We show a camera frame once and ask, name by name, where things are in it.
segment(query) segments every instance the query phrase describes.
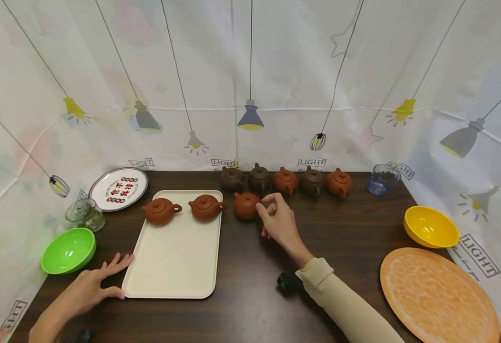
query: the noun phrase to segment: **orange plate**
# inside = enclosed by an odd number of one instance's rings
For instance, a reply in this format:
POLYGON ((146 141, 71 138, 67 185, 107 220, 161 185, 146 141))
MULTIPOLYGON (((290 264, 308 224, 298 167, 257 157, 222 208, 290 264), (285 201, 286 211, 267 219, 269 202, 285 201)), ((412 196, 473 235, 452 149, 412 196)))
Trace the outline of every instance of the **orange plate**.
POLYGON ((380 282, 392 310, 424 343, 497 343, 500 324, 485 291, 456 264, 423 249, 388 253, 380 282))

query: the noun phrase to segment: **hand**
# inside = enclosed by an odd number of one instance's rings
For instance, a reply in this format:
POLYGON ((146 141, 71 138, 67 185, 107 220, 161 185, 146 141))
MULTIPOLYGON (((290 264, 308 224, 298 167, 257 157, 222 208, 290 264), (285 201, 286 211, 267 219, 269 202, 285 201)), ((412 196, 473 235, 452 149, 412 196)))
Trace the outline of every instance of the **hand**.
POLYGON ((300 238, 294 212, 280 193, 270 194, 262 199, 262 202, 273 202, 267 209, 261 203, 256 205, 258 214, 264 222, 262 237, 273 238, 298 264, 298 267, 304 267, 313 258, 313 255, 300 238))

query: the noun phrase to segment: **clay teapot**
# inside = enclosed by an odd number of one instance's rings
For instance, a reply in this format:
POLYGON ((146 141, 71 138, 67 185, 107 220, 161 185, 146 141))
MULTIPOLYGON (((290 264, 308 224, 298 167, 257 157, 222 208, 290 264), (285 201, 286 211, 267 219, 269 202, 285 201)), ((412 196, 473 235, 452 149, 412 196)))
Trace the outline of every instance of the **clay teapot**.
POLYGON ((271 175, 264 167, 258 163, 250 171, 249 188, 259 194, 264 194, 271 184, 271 175))
POLYGON ((172 203, 169 199, 157 198, 145 206, 142 206, 145 212, 145 219, 155 225, 168 224, 174 214, 180 212, 182 207, 177 203, 172 203))
POLYGON ((273 188, 277 192, 293 195, 298 187, 298 177, 290 170, 284 167, 273 175, 273 188))
POLYGON ((219 183, 226 191, 239 191, 244 188, 245 176, 242 171, 237 168, 222 168, 222 175, 219 183))
POLYGON ((300 180, 300 189, 303 194, 318 198, 322 182, 323 174, 319 170, 307 166, 307 170, 300 180))
POLYGON ((253 220, 258 215, 256 210, 258 202, 260 199, 253 193, 235 193, 235 205, 233 205, 235 216, 242 220, 253 220))
POLYGON ((352 187, 353 180, 347 173, 341 171, 340 168, 336 168, 336 170, 327 176, 327 188, 329 192, 340 196, 341 199, 345 199, 348 196, 352 187))
POLYGON ((204 222, 213 220, 221 210, 227 208, 224 202, 219 202, 217 198, 209 194, 199 195, 195 200, 189 202, 189 206, 191 206, 193 217, 204 222))

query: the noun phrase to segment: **reddish-brown teapot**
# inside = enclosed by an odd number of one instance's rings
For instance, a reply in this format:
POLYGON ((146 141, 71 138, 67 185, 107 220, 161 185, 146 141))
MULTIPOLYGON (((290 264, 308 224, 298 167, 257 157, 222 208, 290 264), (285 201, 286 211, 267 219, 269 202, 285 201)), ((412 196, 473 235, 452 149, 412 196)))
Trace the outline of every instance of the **reddish-brown teapot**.
POLYGON ((300 189, 303 194, 318 198, 322 183, 323 174, 319 170, 307 166, 307 170, 300 180, 300 189))
POLYGON ((222 175, 219 178, 219 184, 226 191, 240 191, 245 186, 245 176, 242 171, 237 168, 222 168, 222 175))
POLYGON ((177 203, 172 203, 169 199, 157 198, 142 209, 145 212, 145 219, 155 225, 165 225, 170 223, 174 214, 180 212, 182 207, 177 203))
POLYGON ((281 169, 273 175, 273 188, 275 188, 277 192, 293 195, 297 187, 298 177, 290 170, 281 167, 281 169))
POLYGON ((227 205, 224 202, 219 202, 217 198, 209 194, 199 195, 195 200, 189 202, 191 213, 195 219, 200 221, 211 221, 221 210, 225 210, 227 205))
POLYGON ((249 192, 235 193, 235 205, 233 205, 235 216, 242 220, 253 220, 258 215, 256 210, 258 202, 260 202, 260 199, 255 194, 249 192))
POLYGON ((271 184, 271 175, 264 167, 260 167, 258 163, 250 171, 249 188, 259 194, 264 194, 271 184))
POLYGON ((327 176, 327 188, 329 192, 340 196, 341 199, 345 199, 348 196, 352 187, 353 180, 347 173, 341 171, 340 168, 336 168, 336 170, 327 176))

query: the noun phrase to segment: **clear glass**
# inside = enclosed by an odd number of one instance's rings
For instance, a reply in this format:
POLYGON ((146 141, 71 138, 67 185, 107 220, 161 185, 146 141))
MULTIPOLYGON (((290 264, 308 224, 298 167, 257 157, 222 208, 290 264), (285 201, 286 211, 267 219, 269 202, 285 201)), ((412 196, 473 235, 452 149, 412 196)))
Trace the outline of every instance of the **clear glass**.
POLYGON ((384 195, 401 180, 401 173, 387 164, 377 164, 370 174, 367 190, 374 195, 384 195))
POLYGON ((65 219, 76 227, 89 228, 92 232, 98 232, 105 225, 102 210, 89 198, 79 199, 67 207, 65 219))

